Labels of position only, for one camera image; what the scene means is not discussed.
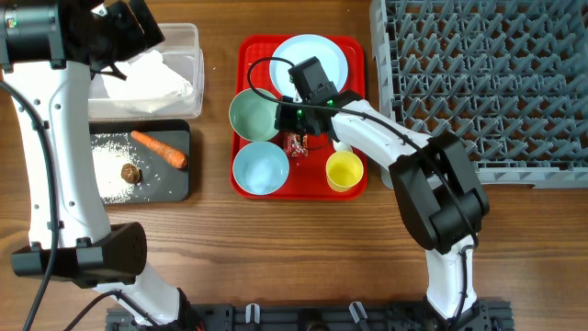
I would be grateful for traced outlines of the brown mushroom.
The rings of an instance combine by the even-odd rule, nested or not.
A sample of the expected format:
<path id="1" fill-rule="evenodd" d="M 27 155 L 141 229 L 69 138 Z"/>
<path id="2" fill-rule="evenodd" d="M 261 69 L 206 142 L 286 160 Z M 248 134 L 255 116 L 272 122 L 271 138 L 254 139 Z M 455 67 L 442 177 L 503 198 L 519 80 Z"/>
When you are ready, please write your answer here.
<path id="1" fill-rule="evenodd" d="M 129 184 L 138 184 L 141 181 L 141 170 L 133 164 L 125 164 L 121 168 L 120 176 Z"/>

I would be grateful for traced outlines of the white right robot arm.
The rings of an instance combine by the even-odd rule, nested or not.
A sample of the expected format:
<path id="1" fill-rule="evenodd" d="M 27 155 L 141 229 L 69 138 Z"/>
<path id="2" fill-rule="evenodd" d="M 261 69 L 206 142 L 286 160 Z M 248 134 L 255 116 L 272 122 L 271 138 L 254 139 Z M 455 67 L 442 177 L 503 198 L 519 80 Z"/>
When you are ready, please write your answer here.
<path id="1" fill-rule="evenodd" d="M 337 91 L 315 57 L 292 63 L 288 76 L 301 101 L 278 101 L 277 128 L 326 134 L 387 168 L 404 226 L 426 253 L 426 300 L 447 328 L 461 327 L 477 301 L 472 255 L 490 206 L 459 137 L 409 130 L 358 93 Z"/>

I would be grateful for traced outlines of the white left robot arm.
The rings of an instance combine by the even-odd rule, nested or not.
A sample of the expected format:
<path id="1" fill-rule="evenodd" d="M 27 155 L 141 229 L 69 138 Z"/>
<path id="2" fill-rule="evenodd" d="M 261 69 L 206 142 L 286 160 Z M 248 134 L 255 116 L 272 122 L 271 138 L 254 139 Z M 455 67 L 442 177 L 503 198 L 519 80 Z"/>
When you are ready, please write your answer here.
<path id="1" fill-rule="evenodd" d="M 32 207 L 11 264 L 20 277 L 111 297 L 141 328 L 202 330 L 186 295 L 149 265 L 143 227 L 110 222 L 92 156 L 92 78 L 120 77 L 119 62 L 163 40 L 143 1 L 2 3 L 1 87 L 17 112 Z"/>

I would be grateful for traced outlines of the orange carrot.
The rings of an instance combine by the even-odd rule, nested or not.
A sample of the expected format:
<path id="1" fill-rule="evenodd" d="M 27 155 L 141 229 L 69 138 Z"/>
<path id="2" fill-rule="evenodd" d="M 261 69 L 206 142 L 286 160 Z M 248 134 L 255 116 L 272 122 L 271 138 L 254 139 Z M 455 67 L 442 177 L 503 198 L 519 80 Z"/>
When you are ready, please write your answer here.
<path id="1" fill-rule="evenodd" d="M 188 158 L 182 151 L 139 131 L 132 131 L 130 136 L 155 154 L 162 157 L 168 165 L 177 169 L 183 169 L 187 166 Z"/>

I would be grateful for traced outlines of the red snack wrapper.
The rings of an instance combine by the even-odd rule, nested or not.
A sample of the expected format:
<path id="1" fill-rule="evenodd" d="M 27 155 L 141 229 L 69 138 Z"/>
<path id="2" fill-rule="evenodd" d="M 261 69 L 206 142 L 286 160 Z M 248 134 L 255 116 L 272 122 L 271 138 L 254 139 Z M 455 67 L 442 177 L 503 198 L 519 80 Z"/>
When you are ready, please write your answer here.
<path id="1" fill-rule="evenodd" d="M 307 156 L 308 136 L 297 133 L 287 133 L 284 140 L 284 151 L 288 157 Z"/>

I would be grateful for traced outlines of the light blue bowl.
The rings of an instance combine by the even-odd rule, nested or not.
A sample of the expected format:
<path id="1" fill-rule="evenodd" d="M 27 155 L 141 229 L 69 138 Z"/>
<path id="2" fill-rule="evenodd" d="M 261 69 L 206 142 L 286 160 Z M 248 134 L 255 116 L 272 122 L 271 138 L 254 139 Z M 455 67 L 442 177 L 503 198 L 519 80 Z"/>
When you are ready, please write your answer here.
<path id="1" fill-rule="evenodd" d="M 289 170 L 285 152 L 270 142 L 245 145 L 232 162 L 232 174 L 238 187 L 254 196 L 278 191 L 286 183 Z"/>

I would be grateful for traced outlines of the white napkin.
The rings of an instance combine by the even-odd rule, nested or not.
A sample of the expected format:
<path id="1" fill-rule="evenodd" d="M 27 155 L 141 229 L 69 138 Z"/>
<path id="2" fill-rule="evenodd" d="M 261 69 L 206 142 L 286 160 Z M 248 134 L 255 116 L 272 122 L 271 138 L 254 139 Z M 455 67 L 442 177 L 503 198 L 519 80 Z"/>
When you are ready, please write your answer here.
<path id="1" fill-rule="evenodd" d="M 192 83 L 165 64 L 159 51 L 148 51 L 134 61 L 117 62 L 115 67 L 125 80 L 110 74 L 100 77 L 105 100 L 117 107 L 154 114 L 194 92 Z"/>

